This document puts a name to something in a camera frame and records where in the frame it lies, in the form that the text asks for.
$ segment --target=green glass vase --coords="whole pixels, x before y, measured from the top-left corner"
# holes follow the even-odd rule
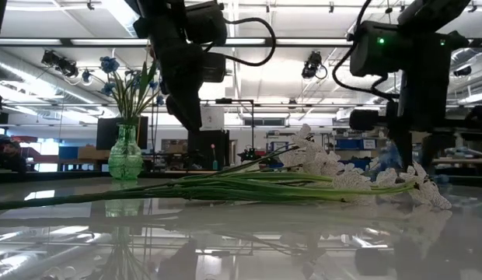
[[[135,141],[135,125],[120,124],[118,140],[111,148],[108,166],[117,180],[137,180],[142,171],[142,155]]]

